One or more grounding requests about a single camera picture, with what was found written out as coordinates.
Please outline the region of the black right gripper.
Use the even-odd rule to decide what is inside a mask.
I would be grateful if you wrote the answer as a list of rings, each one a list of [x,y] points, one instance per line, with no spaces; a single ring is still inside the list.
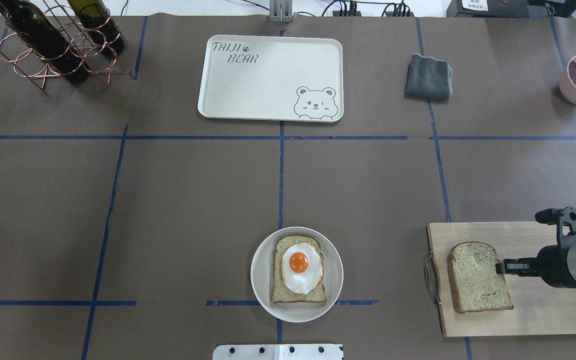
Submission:
[[[528,265],[528,269],[519,269],[519,264]],[[520,277],[540,277],[547,285],[556,289],[569,287],[569,272],[563,262],[562,250],[558,245],[549,245],[538,251],[536,257],[503,259],[495,265],[500,275],[518,275]]]

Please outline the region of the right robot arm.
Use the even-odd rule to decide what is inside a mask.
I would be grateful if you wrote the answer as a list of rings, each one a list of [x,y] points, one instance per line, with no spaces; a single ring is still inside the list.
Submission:
[[[576,244],[545,246],[536,257],[504,259],[494,269],[500,275],[541,278],[556,289],[576,289]]]

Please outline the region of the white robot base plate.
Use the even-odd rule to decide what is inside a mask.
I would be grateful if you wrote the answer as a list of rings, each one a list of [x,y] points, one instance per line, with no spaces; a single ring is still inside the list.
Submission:
[[[343,360],[342,344],[222,344],[215,347],[213,360]]]

